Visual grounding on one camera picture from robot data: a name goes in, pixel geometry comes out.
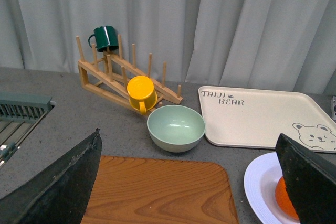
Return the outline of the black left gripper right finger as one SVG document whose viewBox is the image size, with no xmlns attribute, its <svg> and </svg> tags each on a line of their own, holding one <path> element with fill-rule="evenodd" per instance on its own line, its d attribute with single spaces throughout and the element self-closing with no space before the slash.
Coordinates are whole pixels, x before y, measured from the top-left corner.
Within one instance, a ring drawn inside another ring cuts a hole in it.
<svg viewBox="0 0 336 224">
<path fill-rule="evenodd" d="M 275 150 L 300 223 L 335 223 L 335 165 L 282 133 Z"/>
</svg>

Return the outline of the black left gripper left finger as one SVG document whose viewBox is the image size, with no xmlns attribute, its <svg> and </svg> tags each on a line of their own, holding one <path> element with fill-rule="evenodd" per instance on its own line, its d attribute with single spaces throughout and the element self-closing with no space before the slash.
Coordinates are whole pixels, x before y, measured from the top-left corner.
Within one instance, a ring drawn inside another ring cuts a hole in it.
<svg viewBox="0 0 336 224">
<path fill-rule="evenodd" d="M 100 130 L 1 199 L 1 223 L 81 223 L 102 151 Z"/>
</svg>

